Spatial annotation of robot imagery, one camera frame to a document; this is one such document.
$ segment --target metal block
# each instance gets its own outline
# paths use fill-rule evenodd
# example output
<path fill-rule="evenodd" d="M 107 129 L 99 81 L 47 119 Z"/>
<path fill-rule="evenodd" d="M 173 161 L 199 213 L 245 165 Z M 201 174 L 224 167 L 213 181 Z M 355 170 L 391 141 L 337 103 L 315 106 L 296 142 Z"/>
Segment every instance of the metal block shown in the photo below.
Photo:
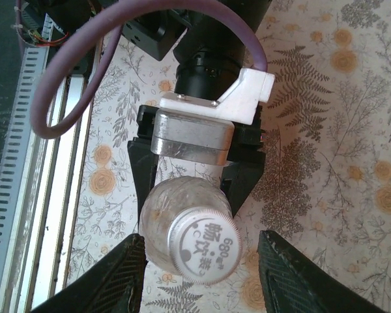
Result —
<path fill-rule="evenodd" d="M 232 141 L 232 122 L 159 109 L 151 151 L 165 157 L 223 166 Z"/>

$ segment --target patterned fabric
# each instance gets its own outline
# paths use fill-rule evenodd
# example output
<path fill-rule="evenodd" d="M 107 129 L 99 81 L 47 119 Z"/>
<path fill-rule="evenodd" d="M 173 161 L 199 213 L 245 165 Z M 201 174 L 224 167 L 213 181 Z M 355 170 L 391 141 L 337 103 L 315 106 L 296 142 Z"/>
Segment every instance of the patterned fabric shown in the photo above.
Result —
<path fill-rule="evenodd" d="M 273 229 L 391 312 L 391 0 L 274 0 L 257 36 L 276 83 L 265 174 L 235 218 L 245 257 L 211 287 L 149 264 L 141 311 L 264 312 L 255 250 Z M 137 230 L 126 142 L 139 105 L 173 90 L 177 65 L 119 44 L 93 106 L 69 282 Z M 180 175 L 218 184 L 220 169 L 160 159 L 158 181 Z"/>

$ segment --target clear plastic bottle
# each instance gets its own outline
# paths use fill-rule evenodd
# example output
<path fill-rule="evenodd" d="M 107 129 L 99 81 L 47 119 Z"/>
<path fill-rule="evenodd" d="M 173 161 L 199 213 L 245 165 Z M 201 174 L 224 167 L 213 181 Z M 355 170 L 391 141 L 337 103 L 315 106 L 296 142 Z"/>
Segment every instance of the clear plastic bottle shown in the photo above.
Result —
<path fill-rule="evenodd" d="M 148 260 L 198 284 L 226 279 L 240 261 L 242 241 L 229 202 L 202 178 L 155 186 L 143 205 L 139 233 Z"/>

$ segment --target bottle cap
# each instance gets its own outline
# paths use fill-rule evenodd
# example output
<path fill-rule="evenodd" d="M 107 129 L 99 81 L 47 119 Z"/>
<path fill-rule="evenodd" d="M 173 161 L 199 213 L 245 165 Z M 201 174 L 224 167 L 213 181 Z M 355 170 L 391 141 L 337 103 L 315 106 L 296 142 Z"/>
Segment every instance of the bottle cap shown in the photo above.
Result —
<path fill-rule="evenodd" d="M 242 239 L 232 218 L 208 207 L 183 211 L 172 222 L 167 241 L 175 268 L 196 284 L 226 279 L 242 256 Z"/>

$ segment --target black mount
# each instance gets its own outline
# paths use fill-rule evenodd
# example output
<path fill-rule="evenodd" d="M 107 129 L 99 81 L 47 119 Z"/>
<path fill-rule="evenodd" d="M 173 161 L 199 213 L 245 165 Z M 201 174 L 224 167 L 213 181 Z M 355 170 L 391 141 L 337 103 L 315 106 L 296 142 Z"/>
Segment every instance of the black mount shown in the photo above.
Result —
<path fill-rule="evenodd" d="M 138 199 L 138 218 L 149 192 L 155 184 L 158 155 L 151 152 L 154 119 L 158 108 L 140 106 L 137 122 L 138 135 L 128 142 L 128 154 Z M 220 189 L 229 200 L 235 216 L 252 189 L 263 175 L 265 154 L 262 148 L 261 111 L 258 106 L 252 125 L 235 123 L 235 132 L 227 160 L 232 162 L 223 169 Z"/>

